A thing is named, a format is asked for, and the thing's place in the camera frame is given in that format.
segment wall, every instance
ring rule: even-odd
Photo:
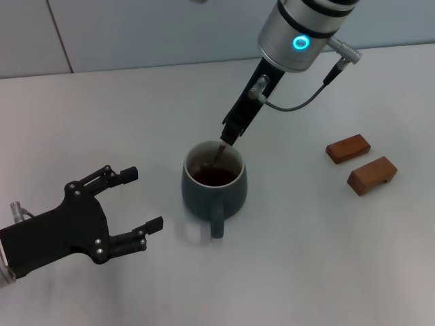
[[[0,78],[68,72],[45,0],[1,0]]]
[[[50,0],[73,70],[260,56],[275,0]],[[361,0],[338,32],[359,48],[435,41],[433,0]]]

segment blue led ring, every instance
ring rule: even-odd
[[[297,50],[304,50],[310,45],[310,39],[305,36],[297,36],[293,40],[293,47]]]

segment wooden block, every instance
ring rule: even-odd
[[[347,183],[361,196],[374,186],[391,181],[397,168],[385,157],[378,158],[351,172]]]
[[[360,134],[343,139],[326,147],[326,153],[335,164],[356,158],[370,151],[370,144]]]

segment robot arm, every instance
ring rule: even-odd
[[[233,145],[263,104],[284,112],[308,105],[349,64],[361,54],[334,34],[359,0],[278,0],[258,37],[263,59],[248,81],[234,107],[226,115],[221,139]],[[329,45],[342,58],[324,80],[323,86],[305,103],[283,109],[267,101],[285,72],[306,71]]]
[[[135,167],[116,174],[110,166],[80,181],[66,184],[65,198],[55,209],[33,216],[19,202],[11,204],[15,224],[0,230],[0,287],[73,253],[83,253],[96,264],[146,250],[146,234],[163,229],[158,217],[131,232],[109,235],[97,194],[138,179]]]

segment coffee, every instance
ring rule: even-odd
[[[233,182],[237,175],[233,172],[220,167],[202,168],[197,173],[192,175],[193,179],[202,185],[209,185],[211,187],[219,187],[221,185],[228,185]]]

